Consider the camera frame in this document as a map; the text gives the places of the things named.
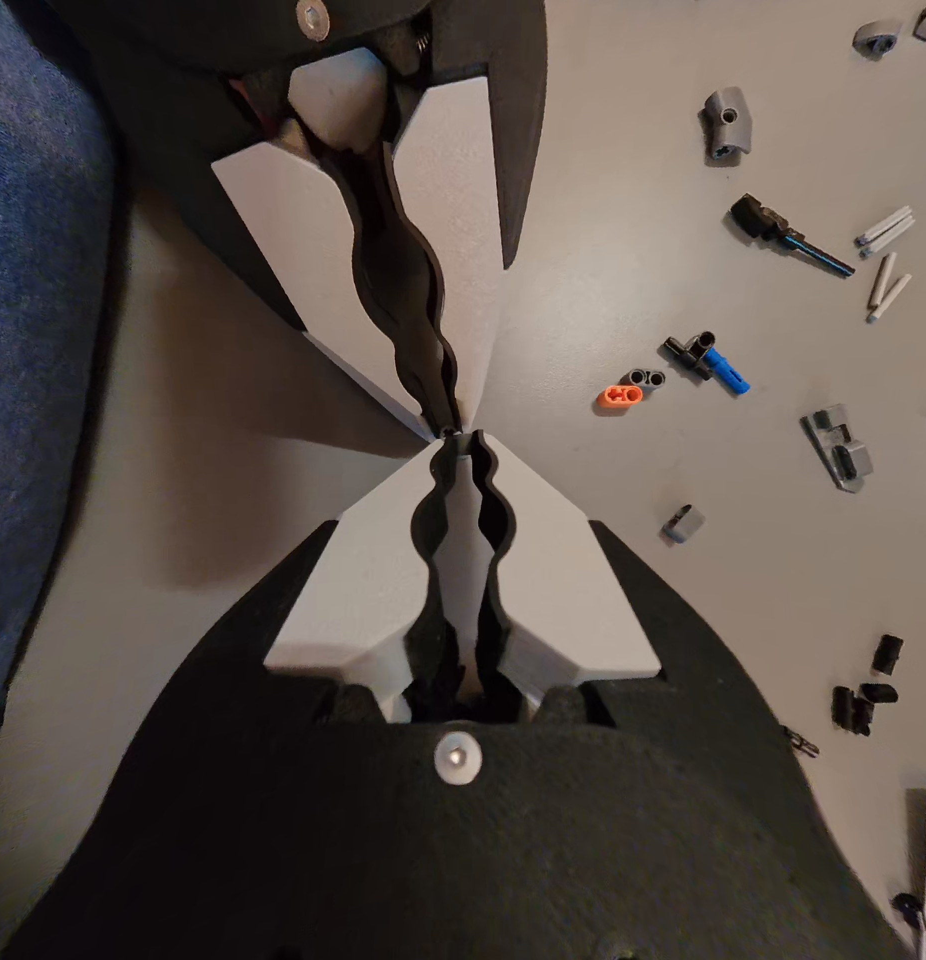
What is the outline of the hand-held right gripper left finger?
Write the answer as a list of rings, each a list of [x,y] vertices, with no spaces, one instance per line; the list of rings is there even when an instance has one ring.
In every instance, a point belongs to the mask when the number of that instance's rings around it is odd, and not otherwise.
[[[446,719],[464,678],[436,555],[458,437],[433,441],[336,520],[264,658],[271,672],[361,686],[381,706]]]

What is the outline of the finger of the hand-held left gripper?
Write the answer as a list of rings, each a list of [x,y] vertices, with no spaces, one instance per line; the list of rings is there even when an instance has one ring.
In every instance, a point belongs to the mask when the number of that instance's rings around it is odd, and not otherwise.
[[[385,138],[387,67],[360,47],[277,84],[276,138],[212,169],[304,336],[398,420],[444,434],[444,280],[407,217]]]
[[[394,172],[404,211],[442,271],[440,330],[456,360],[462,427],[470,429],[499,328],[504,279],[488,79],[427,90],[397,142]]]

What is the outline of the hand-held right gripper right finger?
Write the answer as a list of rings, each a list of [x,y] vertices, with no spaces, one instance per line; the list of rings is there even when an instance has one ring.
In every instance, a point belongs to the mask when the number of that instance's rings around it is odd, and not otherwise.
[[[548,693],[657,678],[661,661],[587,515],[485,431],[470,435],[478,723]]]

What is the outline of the grey slope lego brick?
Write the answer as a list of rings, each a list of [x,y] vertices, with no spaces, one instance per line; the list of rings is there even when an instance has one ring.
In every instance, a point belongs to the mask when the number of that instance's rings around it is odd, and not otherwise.
[[[692,504],[685,504],[661,527],[661,534],[676,545],[686,544],[705,524],[706,518]]]

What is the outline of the grey curved lego panel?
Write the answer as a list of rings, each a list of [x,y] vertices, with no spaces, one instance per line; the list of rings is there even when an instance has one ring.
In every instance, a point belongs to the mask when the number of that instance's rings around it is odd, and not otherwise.
[[[753,119],[739,86],[724,86],[709,94],[702,108],[702,117],[709,162],[737,162],[751,153]]]

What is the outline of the black lego axle assembly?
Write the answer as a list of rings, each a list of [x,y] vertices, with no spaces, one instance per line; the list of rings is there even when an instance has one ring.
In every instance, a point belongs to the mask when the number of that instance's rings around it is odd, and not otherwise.
[[[789,253],[813,261],[823,269],[848,279],[855,269],[806,240],[805,235],[775,210],[762,205],[755,197],[744,194],[729,209],[733,222],[751,239],[776,244]]]

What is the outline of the dark grey lego plate assembly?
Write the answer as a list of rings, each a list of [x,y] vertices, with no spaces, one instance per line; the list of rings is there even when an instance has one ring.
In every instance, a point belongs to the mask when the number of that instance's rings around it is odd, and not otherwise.
[[[859,493],[874,467],[868,448],[851,429],[845,404],[805,414],[800,424],[834,485],[848,494]]]

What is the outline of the thin light grey lego axle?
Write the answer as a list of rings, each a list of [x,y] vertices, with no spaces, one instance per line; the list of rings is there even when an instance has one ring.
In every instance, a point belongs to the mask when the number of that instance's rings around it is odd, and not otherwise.
[[[903,274],[895,279],[893,283],[883,292],[879,303],[870,305],[869,312],[866,317],[866,323],[871,325],[880,319],[911,280],[911,273]]]
[[[886,254],[880,261],[874,280],[874,285],[868,299],[868,309],[874,313],[882,305],[886,297],[889,281],[893,273],[897,254],[894,250]]]

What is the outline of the dark grey curved lego piece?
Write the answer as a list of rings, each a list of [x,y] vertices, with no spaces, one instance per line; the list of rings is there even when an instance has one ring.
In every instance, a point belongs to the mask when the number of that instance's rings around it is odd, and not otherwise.
[[[899,19],[880,19],[857,28],[853,35],[853,49],[870,61],[878,61],[897,45],[902,29]]]

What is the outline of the black connector with blue pin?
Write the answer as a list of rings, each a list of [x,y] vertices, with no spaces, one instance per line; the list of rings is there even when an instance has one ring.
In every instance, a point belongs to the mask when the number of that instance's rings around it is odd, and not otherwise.
[[[744,396],[751,389],[730,361],[716,349],[715,335],[710,331],[703,331],[685,342],[668,337],[661,348],[690,374],[701,381],[716,380],[736,397]]]

